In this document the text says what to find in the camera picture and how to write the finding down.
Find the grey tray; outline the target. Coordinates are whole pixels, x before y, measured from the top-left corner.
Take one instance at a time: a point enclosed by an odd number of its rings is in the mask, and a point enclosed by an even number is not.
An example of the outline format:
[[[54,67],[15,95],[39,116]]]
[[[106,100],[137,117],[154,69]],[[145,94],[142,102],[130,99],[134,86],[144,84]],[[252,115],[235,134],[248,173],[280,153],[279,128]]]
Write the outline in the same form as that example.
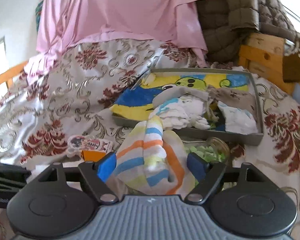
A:
[[[224,69],[149,70],[111,106],[115,124],[135,127],[158,115],[181,137],[251,146],[263,138],[262,115],[251,74]]]

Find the brown quilted down jacket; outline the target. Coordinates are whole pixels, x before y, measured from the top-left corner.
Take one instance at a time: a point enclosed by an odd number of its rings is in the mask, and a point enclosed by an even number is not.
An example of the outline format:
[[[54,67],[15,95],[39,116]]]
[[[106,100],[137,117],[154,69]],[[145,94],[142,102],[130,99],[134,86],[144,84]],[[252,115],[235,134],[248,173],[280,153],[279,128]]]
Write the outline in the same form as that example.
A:
[[[210,62],[233,60],[250,33],[292,42],[297,36],[280,0],[198,0],[196,6]]]

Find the striped pastel towel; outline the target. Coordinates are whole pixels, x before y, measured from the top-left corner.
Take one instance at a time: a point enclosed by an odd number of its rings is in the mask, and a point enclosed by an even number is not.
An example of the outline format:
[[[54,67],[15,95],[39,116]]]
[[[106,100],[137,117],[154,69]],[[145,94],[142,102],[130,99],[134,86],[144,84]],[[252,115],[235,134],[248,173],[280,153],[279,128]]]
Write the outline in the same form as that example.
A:
[[[195,186],[183,142],[174,131],[165,131],[157,116],[134,127],[116,159],[106,185],[119,198],[133,193],[185,197]]]

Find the pink hanging sheet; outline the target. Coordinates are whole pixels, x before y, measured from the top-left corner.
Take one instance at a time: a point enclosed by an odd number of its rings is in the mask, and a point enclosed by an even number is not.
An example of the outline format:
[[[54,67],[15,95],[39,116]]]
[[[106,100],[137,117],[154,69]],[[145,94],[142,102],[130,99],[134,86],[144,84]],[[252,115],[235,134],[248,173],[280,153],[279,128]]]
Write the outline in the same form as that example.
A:
[[[120,38],[170,41],[190,48],[198,64],[207,54],[198,0],[43,0],[37,47],[24,70],[28,83],[46,75],[69,48],[79,43]]]

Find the white blue patterned cloth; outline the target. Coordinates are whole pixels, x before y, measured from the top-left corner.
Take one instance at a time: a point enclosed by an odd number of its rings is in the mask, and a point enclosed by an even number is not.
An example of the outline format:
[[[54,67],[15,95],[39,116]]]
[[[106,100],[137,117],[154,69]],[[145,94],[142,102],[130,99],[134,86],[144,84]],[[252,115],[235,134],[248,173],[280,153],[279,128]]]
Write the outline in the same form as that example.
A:
[[[217,106],[225,118],[226,132],[243,135],[258,133],[257,123],[247,110],[229,107],[221,101],[218,101]]]

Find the wooden bed rail left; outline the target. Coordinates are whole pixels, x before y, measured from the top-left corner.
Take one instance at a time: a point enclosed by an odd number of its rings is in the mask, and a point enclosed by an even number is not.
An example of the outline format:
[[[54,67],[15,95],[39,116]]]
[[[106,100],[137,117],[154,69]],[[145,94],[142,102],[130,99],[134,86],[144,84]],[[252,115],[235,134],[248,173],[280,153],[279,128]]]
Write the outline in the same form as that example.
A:
[[[28,61],[24,61],[0,74],[0,85],[6,83],[7,88],[10,88],[11,85],[13,85],[13,78],[24,71],[24,67],[27,63]]]

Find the brown printed t-shirt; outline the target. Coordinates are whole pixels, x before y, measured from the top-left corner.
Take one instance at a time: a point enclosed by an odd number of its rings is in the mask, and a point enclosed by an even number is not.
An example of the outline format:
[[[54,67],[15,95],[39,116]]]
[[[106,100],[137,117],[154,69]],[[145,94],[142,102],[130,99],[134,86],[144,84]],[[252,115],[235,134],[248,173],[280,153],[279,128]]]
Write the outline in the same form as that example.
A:
[[[282,74],[284,82],[300,82],[300,57],[298,54],[283,57]]]

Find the wooden bunk bed frame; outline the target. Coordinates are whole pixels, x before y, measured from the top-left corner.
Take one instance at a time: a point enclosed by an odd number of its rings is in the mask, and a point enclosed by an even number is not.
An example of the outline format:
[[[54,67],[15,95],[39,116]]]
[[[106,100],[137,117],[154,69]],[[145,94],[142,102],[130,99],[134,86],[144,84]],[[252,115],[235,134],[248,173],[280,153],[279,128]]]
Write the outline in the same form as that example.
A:
[[[284,38],[253,33],[241,45],[238,64],[291,95],[300,82],[284,82],[282,64],[283,57],[292,54],[300,57],[300,35],[295,43],[290,43]]]

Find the orange white box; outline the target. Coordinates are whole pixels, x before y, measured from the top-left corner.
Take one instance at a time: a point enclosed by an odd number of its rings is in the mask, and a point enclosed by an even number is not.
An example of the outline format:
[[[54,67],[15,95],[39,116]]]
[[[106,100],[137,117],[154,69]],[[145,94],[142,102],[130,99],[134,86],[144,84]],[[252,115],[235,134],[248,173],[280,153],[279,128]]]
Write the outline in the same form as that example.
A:
[[[81,157],[84,161],[97,162],[106,156],[106,153],[99,151],[82,150]]]

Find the floral satin bedspread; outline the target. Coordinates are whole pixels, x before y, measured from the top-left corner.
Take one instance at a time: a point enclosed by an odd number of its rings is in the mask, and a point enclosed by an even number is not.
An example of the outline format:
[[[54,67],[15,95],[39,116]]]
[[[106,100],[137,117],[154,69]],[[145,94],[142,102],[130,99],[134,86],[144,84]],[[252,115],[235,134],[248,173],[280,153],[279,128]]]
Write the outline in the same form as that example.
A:
[[[83,43],[69,49],[49,74],[28,85],[21,74],[0,100],[0,162],[34,169],[63,159],[72,135],[111,140],[118,148],[129,133],[114,124],[117,98],[147,70],[194,64],[192,51],[170,42],[118,39]],[[181,75],[146,87],[154,95],[193,83],[247,90],[261,104],[264,134],[257,147],[231,144],[234,165],[253,163],[296,203],[298,220],[291,235],[300,239],[300,105],[258,76]]]

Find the white gauze cloth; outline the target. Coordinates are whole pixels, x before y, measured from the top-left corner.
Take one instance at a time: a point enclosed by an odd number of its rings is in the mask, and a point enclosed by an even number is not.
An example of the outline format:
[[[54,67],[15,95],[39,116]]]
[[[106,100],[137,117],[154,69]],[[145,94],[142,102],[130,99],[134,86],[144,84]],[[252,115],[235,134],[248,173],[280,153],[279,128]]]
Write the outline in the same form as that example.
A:
[[[186,127],[208,130],[211,126],[204,117],[208,108],[207,103],[208,101],[190,94],[172,98],[155,107],[149,115],[149,119],[158,117],[161,120],[163,130]]]

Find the grey sock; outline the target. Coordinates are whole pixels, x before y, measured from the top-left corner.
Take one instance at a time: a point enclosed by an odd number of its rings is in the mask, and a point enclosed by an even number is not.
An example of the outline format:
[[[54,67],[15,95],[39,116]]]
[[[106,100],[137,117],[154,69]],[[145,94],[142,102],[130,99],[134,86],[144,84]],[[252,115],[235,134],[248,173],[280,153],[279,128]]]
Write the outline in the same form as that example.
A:
[[[198,97],[205,101],[207,101],[209,98],[209,94],[206,91],[198,90],[195,88],[184,87],[184,86],[176,86],[164,90],[163,92],[158,94],[153,99],[152,103],[154,107],[158,107],[159,105],[162,105],[164,102],[171,100],[172,98],[179,98],[186,94],[190,94],[192,96]]]

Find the beige printed cloth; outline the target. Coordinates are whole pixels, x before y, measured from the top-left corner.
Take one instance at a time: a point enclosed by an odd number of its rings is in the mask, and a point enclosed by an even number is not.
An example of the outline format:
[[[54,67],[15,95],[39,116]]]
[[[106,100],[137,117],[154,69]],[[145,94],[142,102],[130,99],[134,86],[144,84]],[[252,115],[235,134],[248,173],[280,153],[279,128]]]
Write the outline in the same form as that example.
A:
[[[211,98],[221,101],[229,107],[247,110],[256,119],[256,99],[249,92],[233,88],[215,88],[212,85],[207,87]]]

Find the small cartoon pouch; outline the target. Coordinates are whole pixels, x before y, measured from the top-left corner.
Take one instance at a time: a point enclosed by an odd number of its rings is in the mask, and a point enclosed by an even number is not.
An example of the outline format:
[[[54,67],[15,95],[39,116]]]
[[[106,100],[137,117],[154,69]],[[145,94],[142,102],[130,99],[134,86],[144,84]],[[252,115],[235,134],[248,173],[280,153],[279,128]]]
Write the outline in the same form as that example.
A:
[[[81,151],[98,151],[109,153],[113,151],[113,142],[106,139],[99,139],[91,135],[73,135],[68,139],[66,154],[69,157],[80,155]]]

